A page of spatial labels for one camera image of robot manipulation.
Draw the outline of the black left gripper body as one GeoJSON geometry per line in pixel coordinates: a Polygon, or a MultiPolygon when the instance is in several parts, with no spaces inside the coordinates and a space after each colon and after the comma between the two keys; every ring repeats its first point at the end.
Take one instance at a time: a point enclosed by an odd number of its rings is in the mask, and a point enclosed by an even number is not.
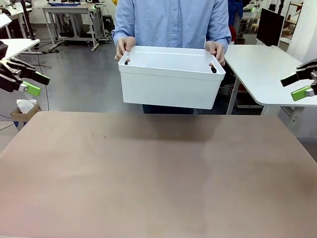
{"type": "Polygon", "coordinates": [[[0,64],[0,88],[5,91],[18,91],[21,84],[21,70],[14,63],[0,64]]]}

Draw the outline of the person's left hand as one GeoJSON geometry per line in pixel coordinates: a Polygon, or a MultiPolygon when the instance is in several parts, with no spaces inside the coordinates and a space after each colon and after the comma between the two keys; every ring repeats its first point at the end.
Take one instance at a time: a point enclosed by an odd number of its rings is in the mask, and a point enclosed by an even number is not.
{"type": "Polygon", "coordinates": [[[213,55],[221,66],[225,66],[225,50],[221,43],[207,41],[205,42],[205,50],[213,55]]]}

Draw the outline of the person's right hand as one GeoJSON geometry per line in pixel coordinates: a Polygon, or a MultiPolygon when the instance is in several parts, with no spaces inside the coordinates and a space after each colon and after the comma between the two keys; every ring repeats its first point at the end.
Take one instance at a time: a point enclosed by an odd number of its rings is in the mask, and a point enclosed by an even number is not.
{"type": "Polygon", "coordinates": [[[121,37],[117,40],[116,44],[116,55],[114,59],[119,61],[126,52],[131,51],[131,49],[136,45],[136,40],[134,37],[121,37]]]}

